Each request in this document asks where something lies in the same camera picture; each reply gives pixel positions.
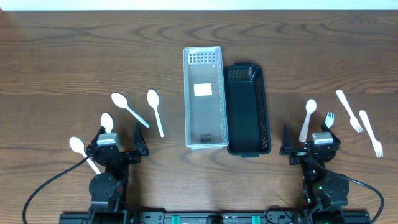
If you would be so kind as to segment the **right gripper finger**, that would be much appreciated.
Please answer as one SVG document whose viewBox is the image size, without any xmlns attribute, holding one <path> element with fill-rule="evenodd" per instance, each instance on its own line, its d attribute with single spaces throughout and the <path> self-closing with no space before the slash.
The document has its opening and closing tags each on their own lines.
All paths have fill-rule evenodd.
<svg viewBox="0 0 398 224">
<path fill-rule="evenodd" d="M 287 125 L 284 126 L 284 133 L 282 138 L 282 144 L 280 147 L 280 155 L 288 155 L 292 151 L 292 140 L 290 138 L 289 127 Z"/>
<path fill-rule="evenodd" d="M 339 139 L 333 134 L 333 132 L 329 128 L 327 128 L 327 126 L 324 123 L 321 124 L 321 130 L 322 130 L 322 132 L 330 132 L 333 137 L 334 143 L 339 141 Z"/>
</svg>

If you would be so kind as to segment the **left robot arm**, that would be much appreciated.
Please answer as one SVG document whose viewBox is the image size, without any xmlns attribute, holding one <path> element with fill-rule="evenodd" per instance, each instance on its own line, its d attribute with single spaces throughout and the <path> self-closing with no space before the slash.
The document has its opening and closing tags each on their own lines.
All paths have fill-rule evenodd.
<svg viewBox="0 0 398 224">
<path fill-rule="evenodd" d="M 116 133 L 107 133 L 100 127 L 86 148 L 91 159 L 105 167 L 105 171 L 94 176 L 89 184 L 91 206 L 88 223 L 139 223 L 139 215 L 127 207 L 129 166 L 141 162 L 149 154 L 142 137 L 140 124 L 136 124 L 133 151 L 120 151 L 121 143 Z"/>
</svg>

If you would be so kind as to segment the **white plastic fork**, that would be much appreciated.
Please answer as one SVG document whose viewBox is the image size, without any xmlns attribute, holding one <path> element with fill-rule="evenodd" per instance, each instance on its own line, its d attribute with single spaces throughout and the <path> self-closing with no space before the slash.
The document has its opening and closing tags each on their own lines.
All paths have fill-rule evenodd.
<svg viewBox="0 0 398 224">
<path fill-rule="evenodd" d="M 383 154 L 383 150 L 382 150 L 382 144 L 375 138 L 375 135 L 373 133 L 373 129 L 371 127 L 371 123 L 369 121 L 368 115 L 365 112 L 365 110 L 360 110 L 359 111 L 359 116 L 360 116 L 360 118 L 361 118 L 361 120 L 362 120 L 362 122 L 363 122 L 363 124 L 364 124 L 364 126 L 366 128 L 366 131 L 369 134 L 369 137 L 371 139 L 371 143 L 373 145 L 376 157 L 377 158 L 383 157 L 384 154 Z"/>
<path fill-rule="evenodd" d="M 357 133 L 363 132 L 363 128 L 361 127 L 358 119 L 355 117 L 343 91 L 336 90 L 336 95 L 337 95 L 338 99 L 341 101 L 341 103 L 342 103 L 343 107 L 345 108 L 345 110 L 347 111 L 347 113 L 349 114 L 349 122 L 350 122 L 351 126 L 355 129 L 355 131 Z"/>
<path fill-rule="evenodd" d="M 335 115 L 332 112 L 328 112 L 326 117 L 325 117 L 325 121 L 324 124 L 327 126 L 327 128 L 330 128 L 333 126 L 335 120 Z"/>
</svg>

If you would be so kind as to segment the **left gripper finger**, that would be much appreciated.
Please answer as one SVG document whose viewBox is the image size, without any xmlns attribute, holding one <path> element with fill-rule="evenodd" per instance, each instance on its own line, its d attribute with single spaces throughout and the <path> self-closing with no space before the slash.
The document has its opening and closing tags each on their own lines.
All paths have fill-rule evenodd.
<svg viewBox="0 0 398 224">
<path fill-rule="evenodd" d="M 97 145 L 97 140 L 98 140 L 99 136 L 100 136 L 101 134 L 104 134 L 104 133 L 105 133 L 105 127 L 102 126 L 102 127 L 100 127 L 99 131 L 97 132 L 97 134 L 95 135 L 95 137 L 93 138 L 93 140 L 90 142 L 90 145 L 91 145 L 92 147 L 95 147 L 95 146 Z"/>
<path fill-rule="evenodd" d="M 135 126 L 133 145 L 136 148 L 145 148 L 145 146 L 146 146 L 146 142 L 145 142 L 144 138 L 142 137 L 142 133 L 141 133 L 141 125 L 139 123 L 136 123 L 136 126 Z"/>
</svg>

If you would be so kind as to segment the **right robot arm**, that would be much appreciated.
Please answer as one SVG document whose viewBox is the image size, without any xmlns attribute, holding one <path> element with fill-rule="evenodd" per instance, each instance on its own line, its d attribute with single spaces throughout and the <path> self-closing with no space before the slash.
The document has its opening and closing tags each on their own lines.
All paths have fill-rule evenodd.
<svg viewBox="0 0 398 224">
<path fill-rule="evenodd" d="M 341 141 L 325 125 L 304 147 L 294 147 L 288 126 L 284 126 L 280 155 L 289 157 L 290 165 L 300 165 L 303 193 L 308 205 L 293 214 L 293 223 L 344 222 L 342 208 L 348 204 L 349 183 L 327 171 L 325 164 L 336 156 Z"/>
</svg>

